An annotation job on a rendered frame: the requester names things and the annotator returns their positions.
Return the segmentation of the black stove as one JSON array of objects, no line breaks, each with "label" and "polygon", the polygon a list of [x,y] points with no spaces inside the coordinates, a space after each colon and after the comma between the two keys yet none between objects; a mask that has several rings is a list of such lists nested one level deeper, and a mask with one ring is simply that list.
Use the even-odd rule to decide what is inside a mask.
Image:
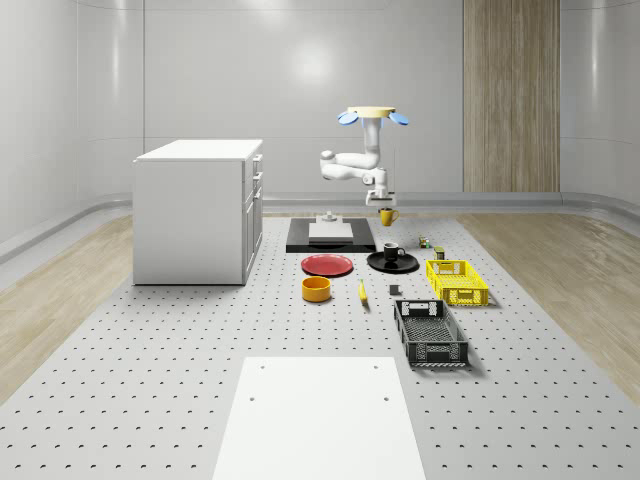
[{"label": "black stove", "polygon": [[372,253],[375,241],[365,218],[319,215],[293,218],[286,243],[287,253]]}]

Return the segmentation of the black plate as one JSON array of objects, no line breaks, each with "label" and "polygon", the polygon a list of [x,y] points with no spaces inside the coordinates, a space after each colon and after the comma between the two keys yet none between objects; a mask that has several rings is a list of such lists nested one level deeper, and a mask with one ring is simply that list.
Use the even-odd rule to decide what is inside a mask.
[{"label": "black plate", "polygon": [[418,260],[408,253],[399,255],[396,261],[388,261],[382,251],[374,252],[367,257],[367,263],[377,271],[390,274],[411,273],[419,269]]}]

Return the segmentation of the red plate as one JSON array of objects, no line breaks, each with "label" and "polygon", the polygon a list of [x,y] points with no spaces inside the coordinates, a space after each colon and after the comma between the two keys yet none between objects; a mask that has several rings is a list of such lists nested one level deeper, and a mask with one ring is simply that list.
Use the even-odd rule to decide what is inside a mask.
[{"label": "red plate", "polygon": [[339,277],[349,274],[353,270],[353,263],[342,255],[317,254],[304,258],[301,268],[312,276]]}]

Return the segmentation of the drone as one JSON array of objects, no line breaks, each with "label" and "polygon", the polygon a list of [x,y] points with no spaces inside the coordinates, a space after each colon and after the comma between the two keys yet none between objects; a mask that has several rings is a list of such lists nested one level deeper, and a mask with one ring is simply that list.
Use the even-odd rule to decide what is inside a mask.
[{"label": "drone", "polygon": [[341,125],[350,125],[358,119],[365,118],[389,118],[399,125],[409,124],[409,120],[404,115],[397,113],[394,107],[381,106],[349,107],[345,112],[338,115],[338,122]]}]

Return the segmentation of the yellow bowl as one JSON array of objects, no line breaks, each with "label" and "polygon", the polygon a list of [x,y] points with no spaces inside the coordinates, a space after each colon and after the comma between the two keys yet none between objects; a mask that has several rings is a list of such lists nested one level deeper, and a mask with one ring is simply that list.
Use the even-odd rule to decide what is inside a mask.
[{"label": "yellow bowl", "polygon": [[322,276],[307,277],[302,281],[302,297],[308,302],[320,303],[331,297],[331,282]]}]

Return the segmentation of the yellow basket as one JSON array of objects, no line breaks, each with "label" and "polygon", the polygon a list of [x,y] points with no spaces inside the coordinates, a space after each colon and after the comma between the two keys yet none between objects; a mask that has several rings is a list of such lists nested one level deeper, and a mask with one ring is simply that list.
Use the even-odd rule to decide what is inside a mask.
[{"label": "yellow basket", "polygon": [[437,298],[449,305],[488,304],[488,286],[466,260],[428,260],[426,276]]}]

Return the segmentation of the dark grey basket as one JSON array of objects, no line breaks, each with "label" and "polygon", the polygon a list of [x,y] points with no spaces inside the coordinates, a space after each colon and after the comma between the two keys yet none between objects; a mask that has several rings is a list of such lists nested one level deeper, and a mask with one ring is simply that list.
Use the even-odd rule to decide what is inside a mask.
[{"label": "dark grey basket", "polygon": [[468,363],[468,340],[443,300],[396,300],[394,315],[410,364]]}]

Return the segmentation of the white cabinet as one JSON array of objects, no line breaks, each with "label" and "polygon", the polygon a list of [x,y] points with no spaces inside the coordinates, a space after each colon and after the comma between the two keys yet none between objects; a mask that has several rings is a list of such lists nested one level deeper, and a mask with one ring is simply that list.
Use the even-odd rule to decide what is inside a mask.
[{"label": "white cabinet", "polygon": [[133,281],[243,285],[260,246],[262,142],[176,140],[133,163]]}]

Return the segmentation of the white board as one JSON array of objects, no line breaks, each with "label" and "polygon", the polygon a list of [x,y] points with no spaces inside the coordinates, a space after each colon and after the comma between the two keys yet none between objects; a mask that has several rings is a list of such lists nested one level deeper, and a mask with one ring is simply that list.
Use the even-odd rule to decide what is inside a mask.
[{"label": "white board", "polygon": [[394,359],[246,358],[213,480],[425,480]]}]

